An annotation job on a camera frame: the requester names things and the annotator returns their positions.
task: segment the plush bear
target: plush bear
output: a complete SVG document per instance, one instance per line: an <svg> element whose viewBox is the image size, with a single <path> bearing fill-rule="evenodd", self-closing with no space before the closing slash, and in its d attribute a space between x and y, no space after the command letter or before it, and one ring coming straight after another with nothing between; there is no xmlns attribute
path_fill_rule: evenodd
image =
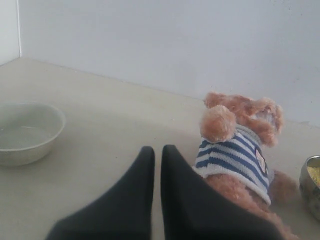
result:
<svg viewBox="0 0 320 240"><path fill-rule="evenodd" d="M193 169L228 200L272 222L285 240L298 240L271 202L285 203L298 190L285 173L269 168L263 147L277 143L282 108L269 98L210 92L200 123L201 145Z"/></svg>

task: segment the food bowl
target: food bowl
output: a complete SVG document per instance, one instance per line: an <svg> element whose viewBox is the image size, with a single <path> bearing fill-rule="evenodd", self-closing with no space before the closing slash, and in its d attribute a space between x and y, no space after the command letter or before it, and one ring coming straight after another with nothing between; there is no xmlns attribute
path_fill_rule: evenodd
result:
<svg viewBox="0 0 320 240"><path fill-rule="evenodd" d="M0 104L0 165L20 166L42 159L65 124L65 115L50 105Z"/></svg>
<svg viewBox="0 0 320 240"><path fill-rule="evenodd" d="M320 156L309 157L299 178L301 196L312 215L320 221Z"/></svg>

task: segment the white bowl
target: white bowl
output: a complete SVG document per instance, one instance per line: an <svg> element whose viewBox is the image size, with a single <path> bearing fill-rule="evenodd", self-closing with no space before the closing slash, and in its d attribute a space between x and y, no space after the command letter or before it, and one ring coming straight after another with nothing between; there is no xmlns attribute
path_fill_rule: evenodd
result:
<svg viewBox="0 0 320 240"><path fill-rule="evenodd" d="M0 104L0 165L20 166L46 156L66 125L57 108L36 102Z"/></svg>

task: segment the white wall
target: white wall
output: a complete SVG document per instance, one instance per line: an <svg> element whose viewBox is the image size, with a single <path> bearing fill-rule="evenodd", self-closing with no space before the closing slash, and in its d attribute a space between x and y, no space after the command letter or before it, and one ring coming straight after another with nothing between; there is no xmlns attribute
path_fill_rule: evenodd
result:
<svg viewBox="0 0 320 240"><path fill-rule="evenodd" d="M0 66L19 54L17 0L0 0Z"/></svg>
<svg viewBox="0 0 320 240"><path fill-rule="evenodd" d="M195 98L268 96L320 126L319 0L19 2L23 57Z"/></svg>

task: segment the brown fur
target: brown fur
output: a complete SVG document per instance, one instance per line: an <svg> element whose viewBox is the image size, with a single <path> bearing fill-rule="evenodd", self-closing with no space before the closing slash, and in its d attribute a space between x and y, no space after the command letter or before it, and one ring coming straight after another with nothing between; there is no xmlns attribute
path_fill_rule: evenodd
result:
<svg viewBox="0 0 320 240"><path fill-rule="evenodd" d="M208 108L202 118L200 131L212 143L224 142L234 135L236 124L254 131L263 145L272 147L277 143L284 118L280 106L269 98L253 100L241 95L225 95L210 92L204 100ZM255 192L248 189L237 178L227 174L208 176L205 181L228 200L248 212L273 223L285 240L298 240L279 216ZM272 202L285 203L297 192L296 182L285 173L275 170L269 187Z"/></svg>

